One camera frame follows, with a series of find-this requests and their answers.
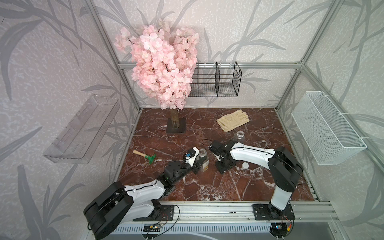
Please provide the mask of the clear bottle with yellow label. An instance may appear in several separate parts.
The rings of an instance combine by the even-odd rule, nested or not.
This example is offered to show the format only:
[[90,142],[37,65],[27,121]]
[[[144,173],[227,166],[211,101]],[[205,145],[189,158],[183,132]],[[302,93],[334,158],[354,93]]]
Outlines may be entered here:
[[206,149],[200,149],[198,162],[201,165],[202,171],[205,172],[209,167],[209,158]]

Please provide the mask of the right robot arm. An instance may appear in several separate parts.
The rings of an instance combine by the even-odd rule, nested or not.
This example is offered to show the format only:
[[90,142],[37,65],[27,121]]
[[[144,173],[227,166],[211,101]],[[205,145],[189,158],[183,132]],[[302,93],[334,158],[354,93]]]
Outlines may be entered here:
[[275,190],[269,203],[271,212],[281,213],[285,210],[303,174],[302,165],[284,147],[261,149],[236,141],[229,141],[226,144],[213,141],[209,150],[217,158],[215,166],[222,174],[233,168],[238,161],[259,165],[269,170],[275,182]]

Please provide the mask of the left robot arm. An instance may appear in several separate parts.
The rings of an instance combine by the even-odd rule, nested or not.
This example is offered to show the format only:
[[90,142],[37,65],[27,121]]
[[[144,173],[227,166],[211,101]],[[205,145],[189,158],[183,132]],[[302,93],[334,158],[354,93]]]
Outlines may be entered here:
[[151,182],[135,186],[114,182],[85,207],[88,229],[101,240],[121,222],[156,220],[161,214],[158,200],[170,195],[176,183],[190,172],[197,174],[207,159],[186,154],[183,161],[169,162]]

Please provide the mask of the clear bottle with blue label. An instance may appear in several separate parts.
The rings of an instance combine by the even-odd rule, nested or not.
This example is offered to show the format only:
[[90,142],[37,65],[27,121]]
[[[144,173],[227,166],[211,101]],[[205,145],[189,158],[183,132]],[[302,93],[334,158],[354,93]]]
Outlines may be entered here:
[[245,133],[243,131],[238,131],[233,137],[233,141],[244,143],[245,142]]

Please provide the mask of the white bottle cap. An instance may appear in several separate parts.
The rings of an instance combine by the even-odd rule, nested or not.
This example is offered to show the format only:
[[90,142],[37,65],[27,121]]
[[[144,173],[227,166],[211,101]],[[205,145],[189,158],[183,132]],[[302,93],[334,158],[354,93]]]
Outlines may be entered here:
[[242,163],[242,168],[247,170],[249,168],[249,164],[247,162]]

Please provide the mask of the beige work glove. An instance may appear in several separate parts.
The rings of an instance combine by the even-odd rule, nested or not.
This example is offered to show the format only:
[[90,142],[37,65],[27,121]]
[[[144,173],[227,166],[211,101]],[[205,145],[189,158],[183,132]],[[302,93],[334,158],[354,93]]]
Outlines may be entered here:
[[237,110],[231,114],[222,116],[217,123],[224,132],[229,132],[240,127],[250,121],[249,116],[243,110]]

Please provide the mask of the pink artificial blossom tree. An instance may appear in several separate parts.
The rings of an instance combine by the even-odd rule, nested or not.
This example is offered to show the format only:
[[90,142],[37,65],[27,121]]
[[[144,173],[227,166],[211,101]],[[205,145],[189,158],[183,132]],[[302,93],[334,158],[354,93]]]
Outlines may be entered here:
[[158,101],[161,109],[170,110],[173,129],[181,127],[178,111],[184,108],[192,91],[199,38],[191,28],[176,29],[172,33],[165,22],[158,27],[145,26],[138,37],[131,35],[127,28],[121,28],[116,35],[117,50],[123,53],[130,50],[136,62],[133,80]]

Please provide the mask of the white mesh basket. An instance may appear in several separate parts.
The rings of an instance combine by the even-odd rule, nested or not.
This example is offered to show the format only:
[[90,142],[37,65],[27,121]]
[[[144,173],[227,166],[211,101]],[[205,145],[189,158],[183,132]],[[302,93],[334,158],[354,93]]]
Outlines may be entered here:
[[341,164],[367,148],[324,92],[305,92],[292,117],[320,166]]

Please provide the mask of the aluminium mounting rail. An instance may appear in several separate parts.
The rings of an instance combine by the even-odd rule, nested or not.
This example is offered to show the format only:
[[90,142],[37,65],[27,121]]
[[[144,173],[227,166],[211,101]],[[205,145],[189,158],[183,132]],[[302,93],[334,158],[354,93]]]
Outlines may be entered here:
[[[265,202],[219,201],[219,202],[160,202],[175,205],[178,223],[272,223],[267,215],[253,209],[255,204]],[[295,223],[339,222],[340,219],[330,202],[291,201]]]

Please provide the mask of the clear acrylic wall shelf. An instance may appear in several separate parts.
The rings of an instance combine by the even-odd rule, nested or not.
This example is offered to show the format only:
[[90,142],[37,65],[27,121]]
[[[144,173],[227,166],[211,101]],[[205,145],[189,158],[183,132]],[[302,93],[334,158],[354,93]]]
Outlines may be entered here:
[[120,107],[118,99],[92,94],[43,156],[53,163],[88,164]]

